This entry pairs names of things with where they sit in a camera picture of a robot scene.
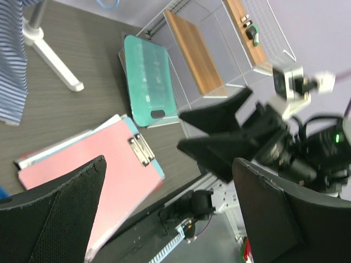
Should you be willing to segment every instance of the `blue and white striped fabric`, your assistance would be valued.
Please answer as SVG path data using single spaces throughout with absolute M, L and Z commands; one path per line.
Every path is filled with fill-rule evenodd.
M 0 120 L 19 125 L 28 93 L 23 8 L 41 0 L 0 0 Z

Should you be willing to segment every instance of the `wooden floor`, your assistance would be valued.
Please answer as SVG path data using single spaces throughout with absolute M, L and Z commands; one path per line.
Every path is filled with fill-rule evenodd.
M 85 89 L 73 93 L 31 48 L 25 113 L 19 127 L 0 123 L 0 186 L 23 191 L 13 160 L 94 127 L 114 114 L 130 115 L 126 80 L 117 57 L 122 34 L 137 28 L 53 2 L 42 22 L 45 40 Z M 143 129 L 166 179 L 139 208 L 145 207 L 199 175 L 197 165 L 176 149 L 184 137 L 180 124 Z

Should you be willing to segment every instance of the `pink clipboard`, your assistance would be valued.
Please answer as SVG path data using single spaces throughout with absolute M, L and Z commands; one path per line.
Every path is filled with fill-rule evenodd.
M 103 155 L 107 162 L 98 211 L 90 234 L 86 261 L 115 233 L 137 206 L 162 181 L 151 164 L 140 162 L 129 144 L 133 133 L 119 121 L 74 145 L 19 171 L 26 189 L 58 178 Z

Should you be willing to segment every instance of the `metal clip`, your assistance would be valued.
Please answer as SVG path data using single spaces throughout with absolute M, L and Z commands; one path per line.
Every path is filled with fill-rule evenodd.
M 155 158 L 154 153 L 141 134 L 136 134 L 128 142 L 143 166 L 147 166 Z

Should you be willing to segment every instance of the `teal cutting board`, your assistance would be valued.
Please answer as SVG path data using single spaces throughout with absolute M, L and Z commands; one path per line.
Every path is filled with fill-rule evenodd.
M 167 50 L 150 41 L 127 36 L 124 53 L 135 123 L 147 127 L 164 119 L 177 118 Z

